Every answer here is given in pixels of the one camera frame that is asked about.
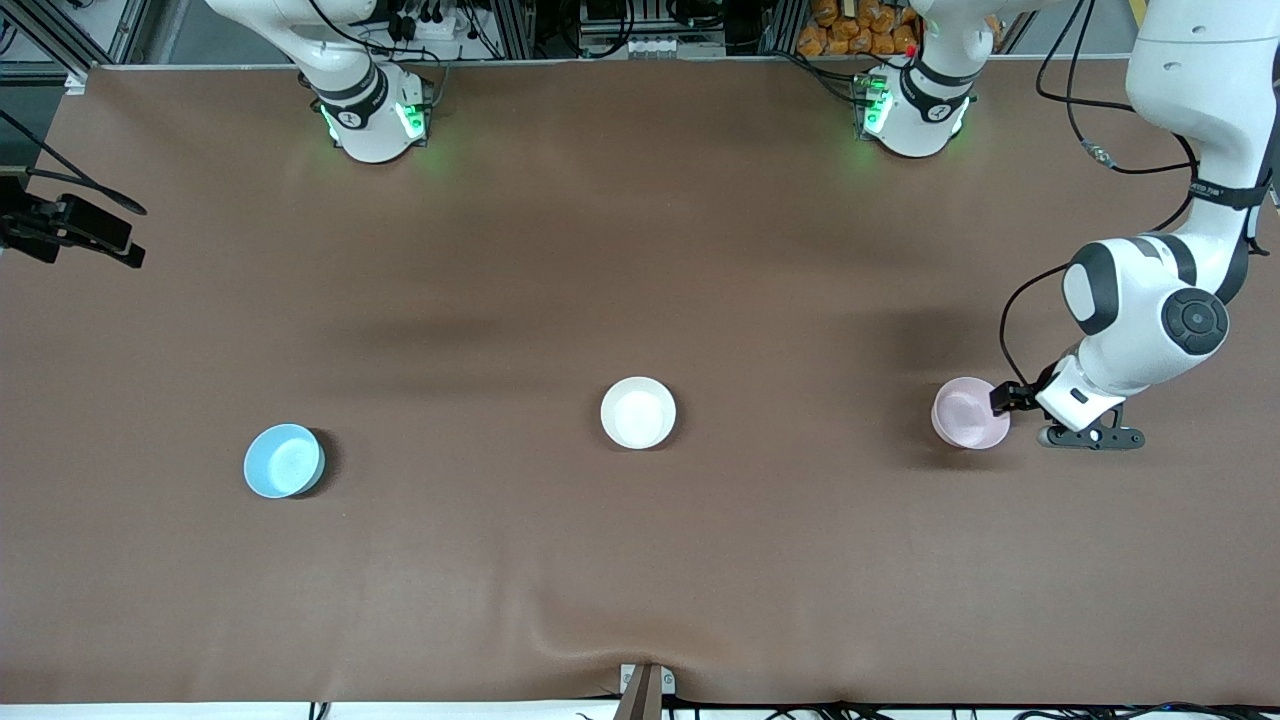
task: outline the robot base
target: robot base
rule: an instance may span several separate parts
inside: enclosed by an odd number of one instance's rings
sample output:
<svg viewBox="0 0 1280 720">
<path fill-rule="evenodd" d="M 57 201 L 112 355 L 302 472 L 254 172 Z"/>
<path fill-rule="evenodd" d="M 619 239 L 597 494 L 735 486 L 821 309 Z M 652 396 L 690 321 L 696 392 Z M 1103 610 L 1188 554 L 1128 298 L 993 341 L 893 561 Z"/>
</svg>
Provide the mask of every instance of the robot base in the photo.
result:
<svg viewBox="0 0 1280 720">
<path fill-rule="evenodd" d="M 387 100 L 369 118 L 367 127 L 351 129 L 329 122 L 334 147 L 361 163 L 388 163 L 410 147 L 425 147 L 431 127 L 434 86 L 390 63 L 379 63 L 387 73 Z"/>
<path fill-rule="evenodd" d="M 858 136 L 877 140 L 888 151 L 904 158 L 928 158 L 960 132 L 969 101 L 965 100 L 945 122 L 925 122 L 920 111 L 901 96 L 901 73 L 897 68 L 881 65 L 854 78 L 854 97 L 869 102 L 854 108 Z"/>
</svg>

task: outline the brown tabletop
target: brown tabletop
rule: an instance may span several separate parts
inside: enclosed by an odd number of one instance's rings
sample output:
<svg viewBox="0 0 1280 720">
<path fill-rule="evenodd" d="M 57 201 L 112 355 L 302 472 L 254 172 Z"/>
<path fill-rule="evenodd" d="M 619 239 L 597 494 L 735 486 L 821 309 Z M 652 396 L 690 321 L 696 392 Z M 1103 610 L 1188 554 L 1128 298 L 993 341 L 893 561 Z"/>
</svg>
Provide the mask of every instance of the brown tabletop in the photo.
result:
<svg viewBox="0 0 1280 720">
<path fill-rule="evenodd" d="M 783 64 L 467 68 L 429 149 L 362 167 L 291 72 L 96 72 L 51 141 L 148 255 L 0 261 L 0 700 L 571 697 L 653 660 L 700 701 L 1280 703 L 1275 260 L 1130 402 L 1144 450 L 932 437 L 941 382 L 1010 377 L 1015 286 L 1185 188 L 1093 164 L 1033 73 L 909 161 Z M 1028 372 L 1079 337 L 1053 284 Z M 599 429 L 632 374 L 680 402 L 659 451 Z M 244 486 L 280 421 L 330 443 L 314 497 Z"/>
</svg>

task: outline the cable connector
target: cable connector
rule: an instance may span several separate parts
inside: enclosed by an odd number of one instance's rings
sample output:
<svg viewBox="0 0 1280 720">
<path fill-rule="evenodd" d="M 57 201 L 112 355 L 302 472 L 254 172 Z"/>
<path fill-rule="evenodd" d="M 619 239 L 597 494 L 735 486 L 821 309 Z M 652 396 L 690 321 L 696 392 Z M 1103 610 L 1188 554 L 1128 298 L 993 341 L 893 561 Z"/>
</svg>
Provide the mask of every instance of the cable connector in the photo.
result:
<svg viewBox="0 0 1280 720">
<path fill-rule="evenodd" d="M 1107 152 L 1106 147 L 1102 147 L 1087 137 L 1080 140 L 1080 146 L 1084 147 L 1084 151 L 1089 154 L 1089 158 L 1093 158 L 1093 161 L 1100 165 L 1106 165 L 1107 168 L 1116 167 L 1116 161 L 1111 159 L 1111 154 Z"/>
</svg>

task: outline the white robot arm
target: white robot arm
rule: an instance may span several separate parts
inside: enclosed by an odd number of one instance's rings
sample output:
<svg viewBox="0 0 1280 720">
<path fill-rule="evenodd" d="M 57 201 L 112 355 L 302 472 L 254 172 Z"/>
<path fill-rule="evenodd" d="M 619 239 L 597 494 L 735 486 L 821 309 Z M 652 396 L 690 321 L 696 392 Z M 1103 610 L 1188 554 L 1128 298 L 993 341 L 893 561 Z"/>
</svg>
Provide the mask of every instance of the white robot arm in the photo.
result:
<svg viewBox="0 0 1280 720">
<path fill-rule="evenodd" d="M 941 150 L 959 129 L 952 115 L 964 111 L 991 51 L 983 18 L 1051 1 L 913 0 L 927 19 L 922 53 L 905 68 L 878 70 L 891 76 L 887 86 L 897 96 L 873 135 L 902 155 Z M 1170 233 L 1082 247 L 1064 274 L 1062 295 L 1084 340 L 1034 383 L 996 388 L 995 413 L 1043 409 L 1060 423 L 1050 430 L 1066 438 L 1061 445 L 1102 448 L 1100 418 L 1221 347 L 1230 327 L 1226 304 L 1244 283 L 1271 179 L 1277 37 L 1275 0 L 1151 1 L 1125 90 L 1143 119 L 1199 145 L 1189 219 Z"/>
<path fill-rule="evenodd" d="M 218 14 L 289 56 L 320 97 L 329 133 L 362 163 L 385 163 L 426 135 L 422 79 L 343 38 L 334 24 L 362 20 L 376 0 L 207 0 Z M 324 13 L 324 18 L 316 13 Z"/>
</svg>

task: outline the brown table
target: brown table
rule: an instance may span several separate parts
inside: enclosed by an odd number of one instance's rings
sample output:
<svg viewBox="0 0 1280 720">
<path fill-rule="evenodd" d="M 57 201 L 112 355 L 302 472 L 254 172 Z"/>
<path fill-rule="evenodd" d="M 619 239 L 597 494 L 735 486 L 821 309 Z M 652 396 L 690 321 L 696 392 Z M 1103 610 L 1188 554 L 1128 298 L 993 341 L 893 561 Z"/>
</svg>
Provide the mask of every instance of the brown table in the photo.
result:
<svg viewBox="0 0 1280 720">
<path fill-rule="evenodd" d="M 938 383 L 1009 377 L 1019 282 L 1185 187 L 1096 167 L 1033 72 L 908 161 L 782 64 L 468 68 L 384 167 L 293 73 L 95 73 L 51 141 L 148 255 L 0 263 L 0 698 L 570 697 L 653 660 L 700 701 L 1280 703 L 1275 260 L 1130 404 L 1146 450 L 929 430 Z M 1011 333 L 1029 372 L 1078 340 L 1052 283 Z M 630 374 L 678 398 L 660 451 L 598 428 Z M 279 421 L 332 446 L 314 497 L 244 487 Z"/>
</svg>

